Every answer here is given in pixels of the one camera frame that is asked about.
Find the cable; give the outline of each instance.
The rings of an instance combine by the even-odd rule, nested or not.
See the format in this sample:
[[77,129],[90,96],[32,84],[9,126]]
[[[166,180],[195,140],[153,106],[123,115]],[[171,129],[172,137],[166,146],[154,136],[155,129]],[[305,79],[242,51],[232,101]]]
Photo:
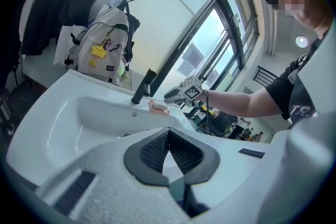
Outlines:
[[209,135],[211,135],[210,116],[209,116],[209,92],[206,91],[206,90],[203,90],[203,93],[206,97],[206,118],[207,118],[207,122],[208,122]]

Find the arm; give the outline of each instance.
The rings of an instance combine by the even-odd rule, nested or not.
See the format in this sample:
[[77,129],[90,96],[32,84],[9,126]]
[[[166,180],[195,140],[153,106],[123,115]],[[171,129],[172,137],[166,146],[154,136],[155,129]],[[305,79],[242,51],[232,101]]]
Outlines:
[[[230,115],[257,118],[282,113],[265,88],[253,94],[210,90],[208,92],[209,105]],[[204,94],[196,99],[206,103]]]

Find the black label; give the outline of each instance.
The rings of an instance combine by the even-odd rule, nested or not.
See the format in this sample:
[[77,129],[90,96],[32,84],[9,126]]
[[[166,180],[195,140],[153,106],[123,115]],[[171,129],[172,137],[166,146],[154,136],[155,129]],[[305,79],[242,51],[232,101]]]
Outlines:
[[106,66],[106,71],[113,71],[114,70],[114,66]]

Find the man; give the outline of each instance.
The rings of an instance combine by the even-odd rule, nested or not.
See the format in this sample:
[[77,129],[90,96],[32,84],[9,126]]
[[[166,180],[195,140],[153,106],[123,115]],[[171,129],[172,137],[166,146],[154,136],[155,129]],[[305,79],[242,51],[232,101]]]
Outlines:
[[[333,12],[326,0],[266,0],[274,9],[284,9],[298,22],[313,29],[318,39],[308,55],[292,62],[270,85],[253,93],[208,91],[209,105],[227,114],[257,118],[281,114],[293,124],[315,113],[314,105],[297,73],[309,61],[333,23]],[[198,100],[205,102],[202,94]]]
[[258,133],[256,135],[252,136],[251,137],[251,141],[253,141],[253,142],[259,142],[262,135],[263,135],[263,132],[260,132],[260,133]]

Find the black faucet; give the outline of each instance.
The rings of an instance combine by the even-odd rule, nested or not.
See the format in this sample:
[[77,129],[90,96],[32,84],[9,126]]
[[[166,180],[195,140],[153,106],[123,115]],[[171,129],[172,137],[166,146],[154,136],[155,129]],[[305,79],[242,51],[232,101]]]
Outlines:
[[148,69],[146,76],[141,81],[139,87],[137,88],[137,91],[135,92],[133,98],[131,99],[131,101],[134,104],[140,104],[140,101],[143,96],[147,96],[147,97],[150,96],[151,83],[153,82],[153,80],[155,79],[157,75],[158,74],[156,74],[154,71],[152,71],[151,69]]

